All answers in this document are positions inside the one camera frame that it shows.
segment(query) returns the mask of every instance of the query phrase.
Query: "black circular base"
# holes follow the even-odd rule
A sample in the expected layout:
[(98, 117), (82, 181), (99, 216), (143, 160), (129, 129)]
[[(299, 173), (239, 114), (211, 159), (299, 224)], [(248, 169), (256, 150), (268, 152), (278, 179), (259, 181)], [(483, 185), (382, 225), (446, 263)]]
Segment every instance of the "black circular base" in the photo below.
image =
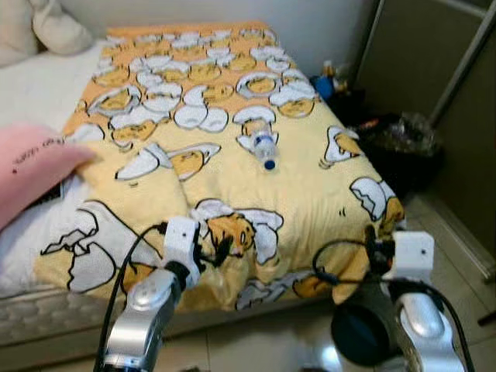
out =
[(348, 360), (371, 367), (390, 356), (390, 340), (382, 321), (362, 306), (342, 305), (331, 323), (336, 348)]

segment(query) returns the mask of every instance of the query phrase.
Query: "white pillow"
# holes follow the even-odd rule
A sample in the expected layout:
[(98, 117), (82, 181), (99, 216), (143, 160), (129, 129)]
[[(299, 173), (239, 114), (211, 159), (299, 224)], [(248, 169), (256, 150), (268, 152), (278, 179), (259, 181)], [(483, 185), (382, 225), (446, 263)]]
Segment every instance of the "white pillow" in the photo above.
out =
[(48, 50), (75, 54), (93, 44), (89, 31), (66, 14), (57, 0), (30, 1), (34, 8), (34, 32)]
[(27, 0), (0, 0), (0, 67), (36, 54), (31, 28), (33, 10)]

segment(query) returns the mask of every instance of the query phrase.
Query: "trash bin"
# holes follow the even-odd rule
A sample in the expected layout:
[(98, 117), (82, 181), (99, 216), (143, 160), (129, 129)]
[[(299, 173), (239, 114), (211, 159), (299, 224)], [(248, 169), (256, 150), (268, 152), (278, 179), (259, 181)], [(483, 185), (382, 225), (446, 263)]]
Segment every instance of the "trash bin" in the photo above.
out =
[(354, 128), (360, 147), (399, 198), (421, 191), (443, 164), (443, 148), (418, 113), (371, 116)]

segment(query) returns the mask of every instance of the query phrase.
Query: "bottle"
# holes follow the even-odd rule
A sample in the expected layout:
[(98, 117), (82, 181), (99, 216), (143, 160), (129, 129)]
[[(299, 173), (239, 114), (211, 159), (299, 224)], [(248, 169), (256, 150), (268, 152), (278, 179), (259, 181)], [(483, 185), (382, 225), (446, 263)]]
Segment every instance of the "bottle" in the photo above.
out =
[(265, 126), (252, 134), (253, 152), (266, 170), (276, 167), (277, 147), (272, 138), (272, 131)]
[(336, 69), (332, 65), (331, 60), (325, 60), (323, 67), (322, 67), (322, 76), (325, 76), (327, 78), (333, 78), (334, 75), (336, 74)]

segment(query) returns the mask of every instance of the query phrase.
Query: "plastic water bottle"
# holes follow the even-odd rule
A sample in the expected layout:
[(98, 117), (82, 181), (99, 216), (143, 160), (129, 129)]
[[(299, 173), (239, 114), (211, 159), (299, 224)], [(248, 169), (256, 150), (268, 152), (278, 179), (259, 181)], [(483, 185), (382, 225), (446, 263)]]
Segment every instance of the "plastic water bottle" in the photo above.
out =
[(253, 152), (266, 170), (272, 171), (276, 167), (277, 147), (272, 138), (270, 127), (252, 134)]

